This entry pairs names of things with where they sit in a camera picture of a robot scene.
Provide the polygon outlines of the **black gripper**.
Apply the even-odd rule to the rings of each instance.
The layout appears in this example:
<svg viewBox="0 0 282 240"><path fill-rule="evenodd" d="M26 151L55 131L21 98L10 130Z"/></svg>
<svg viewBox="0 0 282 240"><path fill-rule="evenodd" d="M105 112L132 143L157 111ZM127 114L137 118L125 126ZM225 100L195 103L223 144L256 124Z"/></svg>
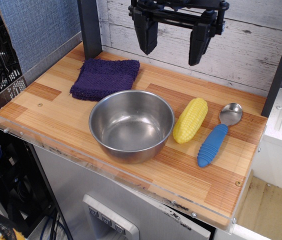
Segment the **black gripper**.
<svg viewBox="0 0 282 240"><path fill-rule="evenodd" d="M128 10L139 47L146 55L157 46L159 23L192 29L188 64L195 66L211 38L224 31L229 7L226 0L132 0Z"/></svg>

